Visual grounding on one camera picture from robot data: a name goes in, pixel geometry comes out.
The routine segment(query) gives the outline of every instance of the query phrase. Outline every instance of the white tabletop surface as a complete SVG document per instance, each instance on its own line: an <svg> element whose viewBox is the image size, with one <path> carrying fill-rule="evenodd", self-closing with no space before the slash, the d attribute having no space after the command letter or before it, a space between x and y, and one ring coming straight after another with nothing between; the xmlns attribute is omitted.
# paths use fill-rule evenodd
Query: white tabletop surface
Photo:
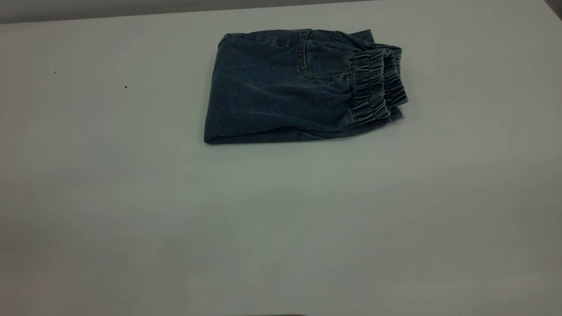
<svg viewBox="0 0 562 316"><path fill-rule="evenodd" d="M405 118L204 144L221 37L303 28L402 47ZM540 0L0 25L0 314L559 316L561 56Z"/></svg>

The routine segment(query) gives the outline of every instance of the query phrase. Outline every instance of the denim pants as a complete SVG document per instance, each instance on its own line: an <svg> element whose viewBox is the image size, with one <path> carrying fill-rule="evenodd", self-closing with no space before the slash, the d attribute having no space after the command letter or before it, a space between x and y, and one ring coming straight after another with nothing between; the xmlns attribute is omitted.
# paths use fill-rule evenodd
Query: denim pants
<svg viewBox="0 0 562 316"><path fill-rule="evenodd" d="M219 43L205 142L295 142L353 136L402 118L402 50L370 30L272 30Z"/></svg>

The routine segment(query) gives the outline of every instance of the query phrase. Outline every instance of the folded jeans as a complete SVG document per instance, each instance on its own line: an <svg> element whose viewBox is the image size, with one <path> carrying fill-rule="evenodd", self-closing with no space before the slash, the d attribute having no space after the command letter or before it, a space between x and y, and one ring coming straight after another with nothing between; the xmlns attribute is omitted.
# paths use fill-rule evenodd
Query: folded jeans
<svg viewBox="0 0 562 316"><path fill-rule="evenodd" d="M219 43L205 142L313 141L402 118L402 50L370 30L273 30Z"/></svg>

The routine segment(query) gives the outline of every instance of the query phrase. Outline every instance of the pocket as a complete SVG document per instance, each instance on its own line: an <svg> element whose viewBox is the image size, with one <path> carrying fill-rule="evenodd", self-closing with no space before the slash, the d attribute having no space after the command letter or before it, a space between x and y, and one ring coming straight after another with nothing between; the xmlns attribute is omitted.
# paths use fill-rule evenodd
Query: pocket
<svg viewBox="0 0 562 316"><path fill-rule="evenodd" d="M325 45L306 43L300 47L300 69L309 79L333 79L353 69L355 52Z"/></svg>

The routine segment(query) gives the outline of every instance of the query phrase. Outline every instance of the elastic waistband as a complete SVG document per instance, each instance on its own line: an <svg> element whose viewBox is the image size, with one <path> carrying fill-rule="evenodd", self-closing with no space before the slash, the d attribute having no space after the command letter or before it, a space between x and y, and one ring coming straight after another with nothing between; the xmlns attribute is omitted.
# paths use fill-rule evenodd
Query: elastic waistband
<svg viewBox="0 0 562 316"><path fill-rule="evenodd" d="M351 87L353 118L357 126L391 117L391 108L406 103L406 92L396 64L400 54L377 48L360 52L352 59Z"/></svg>

